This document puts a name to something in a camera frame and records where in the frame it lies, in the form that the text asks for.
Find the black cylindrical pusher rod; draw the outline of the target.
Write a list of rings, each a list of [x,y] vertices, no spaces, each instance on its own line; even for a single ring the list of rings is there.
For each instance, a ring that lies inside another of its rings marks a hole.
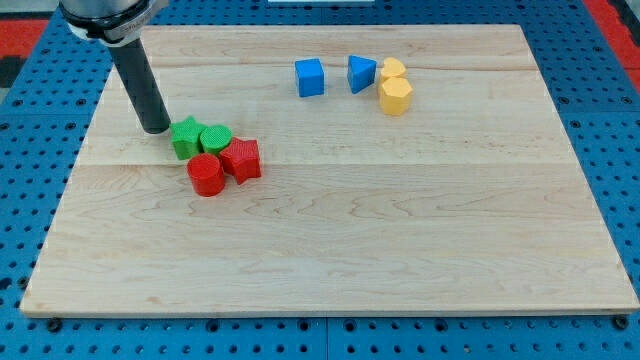
[[[142,129],[160,134],[170,126],[159,87],[140,39],[109,49]]]

